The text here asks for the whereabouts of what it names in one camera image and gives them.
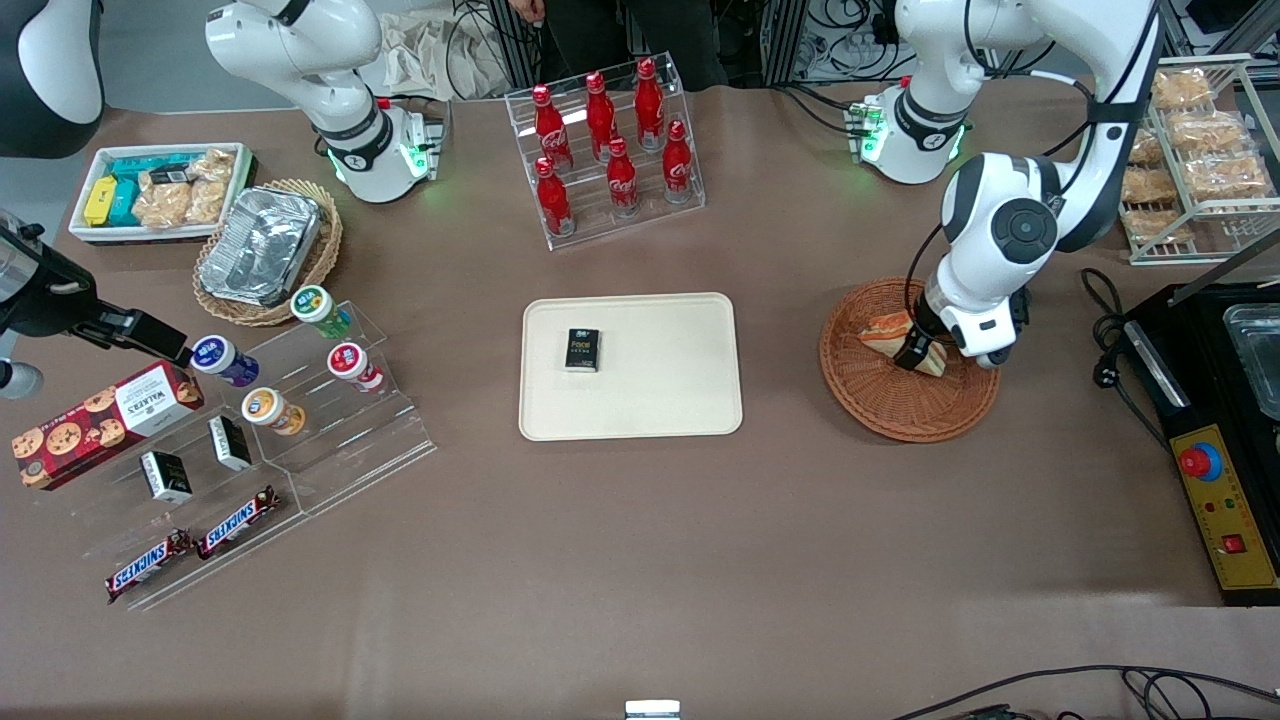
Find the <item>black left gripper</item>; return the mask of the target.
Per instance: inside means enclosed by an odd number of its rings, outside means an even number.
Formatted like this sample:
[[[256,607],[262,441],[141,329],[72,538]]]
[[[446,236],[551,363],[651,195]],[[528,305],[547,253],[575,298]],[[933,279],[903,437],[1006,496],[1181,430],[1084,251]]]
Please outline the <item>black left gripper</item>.
[[[928,304],[915,305],[915,343],[904,343],[893,355],[896,366],[908,370],[925,372],[927,352],[932,348],[945,350],[951,345],[951,334],[937,313]]]

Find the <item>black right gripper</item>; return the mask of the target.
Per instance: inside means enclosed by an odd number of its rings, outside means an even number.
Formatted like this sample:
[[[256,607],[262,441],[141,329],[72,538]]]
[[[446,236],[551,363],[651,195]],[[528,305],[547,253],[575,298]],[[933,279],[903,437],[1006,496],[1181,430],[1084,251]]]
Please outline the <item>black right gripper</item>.
[[[99,304],[96,279],[46,245],[40,224],[3,211],[1,328],[24,337],[69,334],[188,368],[187,334],[138,309]]]

